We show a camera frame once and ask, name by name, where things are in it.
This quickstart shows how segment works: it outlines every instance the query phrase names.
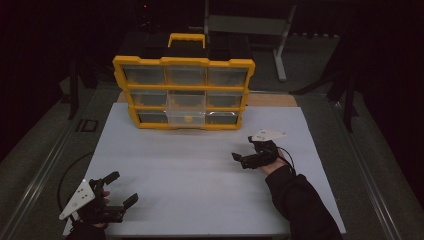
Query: white table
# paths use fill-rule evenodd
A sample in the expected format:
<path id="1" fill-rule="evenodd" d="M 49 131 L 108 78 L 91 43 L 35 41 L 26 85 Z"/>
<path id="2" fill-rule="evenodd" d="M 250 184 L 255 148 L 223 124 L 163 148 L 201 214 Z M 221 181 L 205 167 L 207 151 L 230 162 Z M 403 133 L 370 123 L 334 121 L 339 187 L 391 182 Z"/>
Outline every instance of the white table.
<path id="1" fill-rule="evenodd" d="M 260 129 L 282 130 L 275 140 L 292 155 L 320 194 L 342 233 L 346 232 L 321 161 L 300 108 L 247 107 L 237 131 L 137 129 L 126 103 L 115 103 L 86 173 L 86 179 L 119 171 L 106 189 L 110 205 L 133 193 L 140 200 L 121 224 L 118 237 L 270 236 L 289 233 L 260 170 L 243 170 L 231 152 L 253 154 L 248 136 Z M 70 224 L 65 228 L 69 232 Z"/>

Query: plastic drawer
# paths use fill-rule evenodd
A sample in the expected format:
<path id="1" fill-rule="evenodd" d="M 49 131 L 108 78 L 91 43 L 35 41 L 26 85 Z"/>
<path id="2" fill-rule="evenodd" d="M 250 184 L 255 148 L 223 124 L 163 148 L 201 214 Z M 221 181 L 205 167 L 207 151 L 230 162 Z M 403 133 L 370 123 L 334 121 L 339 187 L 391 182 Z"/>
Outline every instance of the plastic drawer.
<path id="1" fill-rule="evenodd" d="M 135 105 L 165 106 L 165 90 L 130 90 Z"/>
<path id="2" fill-rule="evenodd" d="M 208 68 L 208 85 L 211 86 L 244 86 L 247 68 Z"/>
<path id="3" fill-rule="evenodd" d="M 138 116 L 142 123 L 167 123 L 165 111 L 159 110 L 138 110 Z"/>
<path id="4" fill-rule="evenodd" d="M 165 67 L 165 71 L 168 84 L 205 85 L 205 67 L 177 65 Z"/>
<path id="5" fill-rule="evenodd" d="M 167 110 L 202 111 L 206 109 L 205 91 L 168 91 Z"/>
<path id="6" fill-rule="evenodd" d="M 166 111 L 166 115 L 170 126 L 197 128 L 205 125 L 205 112 Z"/>
<path id="7" fill-rule="evenodd" d="M 243 92 L 207 91 L 208 107 L 240 107 Z"/>
<path id="8" fill-rule="evenodd" d="M 149 65 L 123 65 L 125 77 L 128 83 L 158 85 L 165 83 L 165 75 L 162 66 Z"/>
<path id="9" fill-rule="evenodd" d="M 207 124 L 236 124 L 238 112 L 207 112 L 206 123 Z"/>

